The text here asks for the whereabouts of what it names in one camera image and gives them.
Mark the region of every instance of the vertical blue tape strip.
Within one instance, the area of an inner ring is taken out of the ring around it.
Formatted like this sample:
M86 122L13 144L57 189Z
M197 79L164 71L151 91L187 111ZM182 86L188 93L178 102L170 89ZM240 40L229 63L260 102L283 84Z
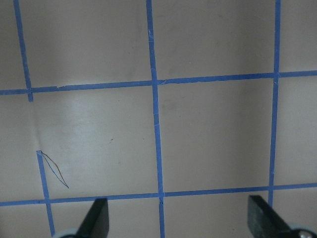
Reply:
M153 31L153 16L152 16L152 1L147 0L147 20L148 20L148 36L149 36L149 51L150 65L153 88L153 114L154 114L154 130L157 152L157 173L158 173L158 195L159 195L159 230L160 238L165 238L164 224L164 189L163 189L163 174L162 174L162 157L160 147L160 129L159 129L159 93L158 93L158 77L154 51L154 31Z
M23 26L22 26L22 18L21 18L19 0L13 0L13 4L14 4L16 27L17 27L18 36L19 36L19 43L20 43L20 50L21 50L21 56L22 56L22 64L23 64L23 70L24 70L25 84L26 84L26 88L28 91L29 102L32 102L33 101L32 84L31 84L31 79L30 79L28 61L26 58L26 48L25 48L24 37L23 37Z
M275 0L274 79L273 79L271 151L270 151L269 181L268 181L268 187L269 187L268 203L270 206L273 206L273 193L274 193L278 81L280 77L279 76L280 26L281 26L281 1Z
M46 210L47 210L47 213L48 213L48 219L49 219L49 226L50 226L51 236L54 236L55 228L54 228L53 214L52 214L52 209L51 209L51 201L50 201L49 189L48 189L48 184L47 184L46 176L45 176L43 156L42 156L42 152L40 150L37 151L36 154L37 154L37 157L38 157L38 163L39 163L41 180L42 180L42 187L43 187L43 194L44 194L44 199L45 199L45 203L46 203Z

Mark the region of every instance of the black object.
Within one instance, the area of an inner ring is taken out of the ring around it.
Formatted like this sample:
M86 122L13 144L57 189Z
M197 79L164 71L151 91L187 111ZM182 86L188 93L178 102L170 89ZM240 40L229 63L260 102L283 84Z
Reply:
M75 235L62 238L106 238L109 232L108 201L96 199Z
M305 229L291 229L261 196L249 196L248 227L254 238L317 238Z

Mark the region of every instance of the blue tape grid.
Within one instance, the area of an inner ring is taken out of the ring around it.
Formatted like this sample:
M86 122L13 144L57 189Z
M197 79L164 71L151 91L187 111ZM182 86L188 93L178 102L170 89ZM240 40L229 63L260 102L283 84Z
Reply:
M280 28L281 28L281 1L275 0L274 78L273 78L271 150L270 150L269 181L268 181L268 203L271 207L273 206L273 193L274 193L273 186L274 186L277 105L278 105Z
M25 49L25 43L24 43L24 37L23 37L23 26L22 26L19 0L13 0L13 5L14 5L14 12L15 12L16 27L18 30L21 56L22 56L25 84L27 88L29 102L32 102L33 101L32 84L31 84L31 79L29 74L28 61L26 58L26 49Z
M162 157L160 149L160 130L159 130L159 93L158 93L158 76L155 61L154 49L154 30L153 30L153 16L152 16L152 1L147 0L147 21L148 21L148 36L149 36L149 52L150 65L152 76L152 90L153 90L153 116L154 116L154 132L155 144L157 153L157 176L158 176L158 211L159 211L159 232L160 238L165 238L165 224L164 224L164 189L163 189L163 174L162 174Z
M159 220L160 220L160 236L165 237L164 231L164 197L172 196L190 196L204 194L220 194L220 193L237 193L237 192L254 192L268 191L269 204L273 203L273 191L284 189L300 189L317 187L317 183L290 184L290 185L274 185L274 164L275 164L275 143L276 143L276 124L277 124L277 104L278 104L278 82L279 78L300 77L300 76L317 76L317 70L296 71L296 72L279 72L279 51L280 51L280 18L281 18L281 2L275 1L275 37L274 37L274 72L273 73L258 73L258 74L241 74L241 75L220 75L206 77L190 77L190 78L173 78L166 80L157 79L155 51L154 51L154 31L153 31L153 16L152 16L152 1L147 0L147 20L148 20L148 37L150 50L150 63L152 80L136 81L136 82L119 82L119 83L100 83L100 84L84 84L84 85L67 85L63 87L36 87L32 88L29 69L26 57L26 48L23 38L22 19L19 7L19 1L13 0L16 24L18 30L19 44L22 56L26 89L0 90L0 95L18 95L28 94L29 101L33 101L33 93L57 92L57 91L72 91L72 90L90 90L90 89L106 89L106 88L121 88L121 87L139 87L152 86L153 88L153 112L154 112L154 127L156 137L157 150L157 173L158 173L158 193L145 194L126 194L98 197L76 197L76 198L61 198L50 199L45 176L42 153L37 151L38 163L41 173L43 186L44 200L24 200L24 201L9 201L0 202L0 206L15 206L29 204L46 204L49 218L51 235L54 234L53 216L51 210L52 203L63 202L81 202L94 201L96 198L107 197L109 200L118 199L138 199L138 198L159 198ZM262 187L244 187L244 188L225 188L211 190L196 190L196 191L178 191L164 192L163 191L163 176L162 176L162 161L160 149L160 129L159 129L159 103L158 103L158 85L173 84L173 83L195 83L195 82L213 82L213 81L229 81L229 80L245 80L245 79L260 79L273 78L273 103L272 103L272 128L271 128L271 151L270 151L270 167L269 167L269 185Z

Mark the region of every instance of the loose tape piece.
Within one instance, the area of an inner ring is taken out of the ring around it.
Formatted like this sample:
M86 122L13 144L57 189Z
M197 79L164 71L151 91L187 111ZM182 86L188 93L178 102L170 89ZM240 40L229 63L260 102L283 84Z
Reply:
M67 185L65 179L63 178L63 175L61 175L61 172L60 172L60 170L59 170L58 165L57 165L47 154L45 154L45 153L43 153L43 152L41 152L41 153L42 153L43 158L46 160L46 162L47 162L49 168L51 169L51 171L53 172L53 174L55 174L56 178L58 178L58 180L59 180L64 186L66 186L66 187L69 189L69 186ZM51 166L51 164L49 163L49 161L51 161L51 162L54 164L54 166L57 168L57 171L58 171L58 173L59 173L59 175L60 175L60 178L59 178L59 176L56 174L56 172L54 171L54 169L52 168L52 166Z

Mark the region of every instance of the floor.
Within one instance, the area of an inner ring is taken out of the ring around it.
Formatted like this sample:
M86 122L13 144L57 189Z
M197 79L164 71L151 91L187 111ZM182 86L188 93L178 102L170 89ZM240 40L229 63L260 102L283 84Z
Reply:
M250 194L317 230L316 12L3 2L0 237L77 228L97 197L109 238L251 238Z

